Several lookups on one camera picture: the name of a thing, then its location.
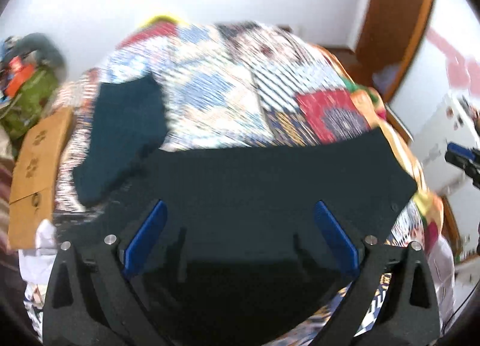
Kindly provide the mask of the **brown wooden door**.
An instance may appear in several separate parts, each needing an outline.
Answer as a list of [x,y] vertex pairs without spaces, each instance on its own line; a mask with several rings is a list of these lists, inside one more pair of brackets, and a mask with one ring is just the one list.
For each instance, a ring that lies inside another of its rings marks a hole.
[[370,76],[385,71],[389,82],[374,87],[389,102],[400,87],[425,32],[433,0],[369,0],[355,53]]

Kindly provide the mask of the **yellow pillow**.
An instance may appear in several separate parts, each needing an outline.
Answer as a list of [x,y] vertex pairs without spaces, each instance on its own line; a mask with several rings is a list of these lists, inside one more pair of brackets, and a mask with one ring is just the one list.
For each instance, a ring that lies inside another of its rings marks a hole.
[[170,24],[178,24],[180,20],[174,16],[170,15],[157,15],[153,16],[150,19],[148,19],[143,25],[143,28],[148,28],[151,27],[154,24],[157,23],[170,23]]

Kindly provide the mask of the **grey neck pillow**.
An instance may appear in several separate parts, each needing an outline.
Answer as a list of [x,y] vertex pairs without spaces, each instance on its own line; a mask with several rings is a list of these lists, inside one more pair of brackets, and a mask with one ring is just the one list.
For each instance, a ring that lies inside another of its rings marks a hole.
[[52,70],[59,82],[67,79],[67,64],[59,48],[43,33],[30,33],[16,45],[19,55],[24,58],[32,56],[37,65]]

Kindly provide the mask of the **white crumpled cloth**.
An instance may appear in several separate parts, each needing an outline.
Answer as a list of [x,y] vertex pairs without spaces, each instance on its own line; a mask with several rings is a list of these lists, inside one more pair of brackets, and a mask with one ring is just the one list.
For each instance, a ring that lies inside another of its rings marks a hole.
[[57,255],[56,228],[43,219],[35,235],[33,249],[19,250],[19,271],[26,283],[25,298],[37,309],[43,309],[47,286]]

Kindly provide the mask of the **colourful patchwork quilt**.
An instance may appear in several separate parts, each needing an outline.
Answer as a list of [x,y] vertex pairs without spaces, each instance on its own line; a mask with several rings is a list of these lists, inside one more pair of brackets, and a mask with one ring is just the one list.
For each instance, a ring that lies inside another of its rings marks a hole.
[[[453,255],[442,237],[443,203],[431,192],[421,164],[388,123],[383,99],[355,83],[334,55],[278,27],[234,24],[157,23],[140,28],[79,80],[61,85],[47,113],[71,107],[73,132],[55,185],[56,233],[92,220],[97,208],[78,199],[73,172],[89,152],[95,105],[103,85],[152,75],[166,100],[167,151],[229,146],[318,145],[378,127],[417,192],[400,213],[387,243],[423,245],[441,318],[453,308]],[[38,335],[43,309],[25,298]]]

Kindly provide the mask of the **orange box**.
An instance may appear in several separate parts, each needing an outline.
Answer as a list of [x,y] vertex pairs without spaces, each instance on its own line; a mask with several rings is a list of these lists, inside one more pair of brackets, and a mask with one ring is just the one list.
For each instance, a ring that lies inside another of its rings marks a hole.
[[22,85],[31,78],[35,72],[35,66],[32,63],[24,63],[19,56],[16,56],[9,62],[9,68],[12,78],[7,85],[5,94],[7,97],[13,98]]

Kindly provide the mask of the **green fabric storage bag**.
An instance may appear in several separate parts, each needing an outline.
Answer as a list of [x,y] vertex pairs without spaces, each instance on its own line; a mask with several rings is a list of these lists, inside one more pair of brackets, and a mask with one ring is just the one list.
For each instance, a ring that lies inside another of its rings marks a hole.
[[1,125],[13,141],[21,138],[40,119],[59,82],[48,67],[38,68],[22,85],[10,104],[1,108]]

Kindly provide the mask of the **dark navy pants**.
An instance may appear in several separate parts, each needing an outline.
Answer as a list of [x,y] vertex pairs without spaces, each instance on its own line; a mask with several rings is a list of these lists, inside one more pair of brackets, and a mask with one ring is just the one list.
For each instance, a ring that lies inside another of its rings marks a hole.
[[310,147],[168,152],[151,76],[103,85],[79,199],[108,200],[84,251],[161,200],[168,219],[130,283],[171,343],[260,345],[347,296],[316,337],[349,345],[385,263],[383,240],[416,191],[385,136]]

